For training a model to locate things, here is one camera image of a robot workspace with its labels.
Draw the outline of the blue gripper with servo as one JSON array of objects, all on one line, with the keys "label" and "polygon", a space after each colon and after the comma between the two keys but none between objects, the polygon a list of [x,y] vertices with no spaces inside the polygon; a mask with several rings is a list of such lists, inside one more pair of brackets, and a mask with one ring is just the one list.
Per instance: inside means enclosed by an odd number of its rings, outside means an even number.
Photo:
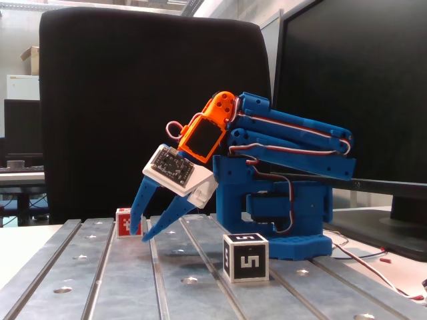
[{"label": "blue gripper with servo", "polygon": [[[196,163],[197,159],[185,151],[177,152],[178,163]],[[141,223],[141,217],[148,206],[153,194],[159,187],[159,183],[145,176],[139,186],[134,202],[130,211],[129,233],[136,235]],[[188,214],[194,209],[198,209],[196,205],[188,201],[189,195],[185,197],[175,196],[167,209],[160,215],[157,223],[143,236],[142,241],[148,242],[164,229],[169,227],[173,222]]]}]

